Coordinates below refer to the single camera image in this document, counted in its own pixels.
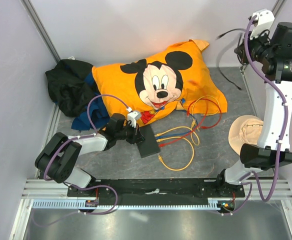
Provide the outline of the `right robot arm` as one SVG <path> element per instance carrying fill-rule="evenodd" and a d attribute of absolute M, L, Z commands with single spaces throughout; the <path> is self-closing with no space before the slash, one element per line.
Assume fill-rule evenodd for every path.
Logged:
<path fill-rule="evenodd" d="M 262 64 L 256 73 L 266 90 L 264 118 L 252 115 L 238 117 L 231 125 L 228 142 L 239 160 L 225 169 L 222 180 L 215 184 L 221 197 L 228 196 L 233 186 L 269 169 L 292 164 L 290 121 L 292 116 L 292 23 L 280 22 L 269 35 L 272 21 L 259 23 L 252 18 L 243 42 L 235 53 L 245 64 Z"/>

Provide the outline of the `yellow ethernet cable short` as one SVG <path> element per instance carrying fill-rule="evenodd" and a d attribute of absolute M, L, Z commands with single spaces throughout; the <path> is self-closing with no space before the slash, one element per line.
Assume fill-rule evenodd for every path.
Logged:
<path fill-rule="evenodd" d="M 200 122 L 198 122 L 197 118 L 194 116 L 195 106 L 199 101 L 206 101 L 207 102 L 206 103 L 206 112 L 203 114 L 203 117 L 202 117 Z M 217 107 L 217 110 L 215 113 L 208 113 L 209 103 L 211 103 Z M 179 138 L 186 138 L 187 136 L 190 136 L 192 143 L 195 146 L 198 146 L 200 144 L 200 138 L 197 135 L 197 132 L 199 132 L 200 130 L 207 130 L 207 129 L 212 129 L 212 128 L 216 127 L 219 124 L 219 122 L 221 121 L 222 116 L 223 116 L 219 101 L 217 100 L 217 98 L 215 98 L 214 96 L 210 96 L 210 95 L 204 95 L 203 97 L 200 97 L 197 100 L 194 100 L 193 102 L 190 103 L 187 110 L 183 110 L 183 112 L 185 112 L 188 117 L 192 118 L 191 126 L 190 127 L 177 126 L 177 127 L 168 129 L 164 132 L 157 133 L 155 135 L 155 139 L 158 142 L 161 142 L 161 141 L 164 141 L 165 139 L 170 139 L 170 138 L 179 139 Z M 216 114 L 219 114 L 219 117 L 218 117 L 218 120 L 215 124 L 210 125 L 210 126 L 202 125 L 202 123 L 204 122 L 204 120 L 206 119 L 207 116 L 213 116 Z M 172 131 L 175 131 L 178 129 L 186 129 L 186 131 L 180 132 L 180 133 L 169 134 L 169 132 L 172 132 Z"/>

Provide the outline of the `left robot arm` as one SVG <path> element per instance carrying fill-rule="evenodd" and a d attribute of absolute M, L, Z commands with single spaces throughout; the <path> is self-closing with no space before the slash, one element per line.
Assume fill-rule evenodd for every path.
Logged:
<path fill-rule="evenodd" d="M 35 160 L 35 167 L 43 173 L 43 179 L 66 184 L 69 189 L 85 197 L 96 194 L 96 178 L 76 167 L 78 157 L 103 152 L 112 148 L 117 141 L 131 145 L 145 141 L 137 120 L 141 114 L 133 111 L 128 117 L 114 113 L 109 122 L 89 135 L 67 136 L 57 132 Z"/>

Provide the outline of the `black network switch box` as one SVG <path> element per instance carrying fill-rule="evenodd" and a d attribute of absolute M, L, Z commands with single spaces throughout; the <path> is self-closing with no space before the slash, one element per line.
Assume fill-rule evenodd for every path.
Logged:
<path fill-rule="evenodd" d="M 154 131 L 151 125 L 140 128 L 140 133 L 144 137 L 144 141 L 137 144 L 137 148 L 141 158 L 146 158 L 158 154 L 161 149 L 157 143 Z"/>

